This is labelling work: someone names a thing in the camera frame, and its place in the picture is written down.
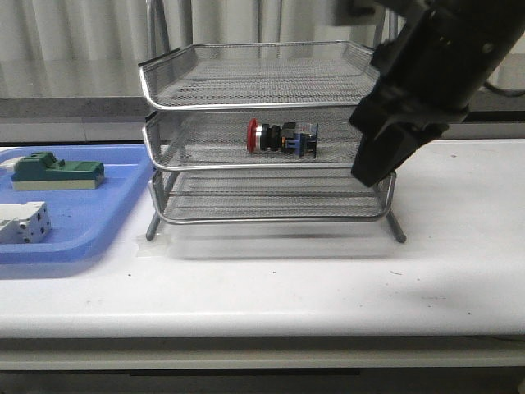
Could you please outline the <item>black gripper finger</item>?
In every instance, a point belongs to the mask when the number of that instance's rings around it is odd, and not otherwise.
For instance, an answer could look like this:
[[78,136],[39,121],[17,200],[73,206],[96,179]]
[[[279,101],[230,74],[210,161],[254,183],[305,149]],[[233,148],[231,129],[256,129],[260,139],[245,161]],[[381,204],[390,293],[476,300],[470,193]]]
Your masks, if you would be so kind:
[[351,117],[362,133],[351,169],[365,186],[373,186],[398,168],[420,146],[421,127],[391,117]]
[[409,151],[405,155],[404,161],[422,146],[440,138],[448,129],[447,124],[428,124],[423,128],[412,126],[409,130]]

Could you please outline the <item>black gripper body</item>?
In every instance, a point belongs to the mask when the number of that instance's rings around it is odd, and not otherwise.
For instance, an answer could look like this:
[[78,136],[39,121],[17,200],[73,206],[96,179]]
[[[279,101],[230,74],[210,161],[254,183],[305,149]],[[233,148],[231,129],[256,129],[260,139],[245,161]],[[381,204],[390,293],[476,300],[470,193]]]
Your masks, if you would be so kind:
[[371,64],[379,78],[351,117],[425,127],[463,120],[472,96],[521,36],[518,7],[397,7],[396,39]]

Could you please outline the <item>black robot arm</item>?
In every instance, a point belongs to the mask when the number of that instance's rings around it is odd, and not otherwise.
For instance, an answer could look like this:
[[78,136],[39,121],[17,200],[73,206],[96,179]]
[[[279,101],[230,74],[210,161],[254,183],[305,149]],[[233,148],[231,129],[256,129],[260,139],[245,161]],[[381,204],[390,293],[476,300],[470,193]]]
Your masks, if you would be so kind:
[[349,118],[362,134],[351,172],[366,186],[464,120],[473,95],[524,33],[522,1],[382,4],[405,24],[377,46],[377,82]]

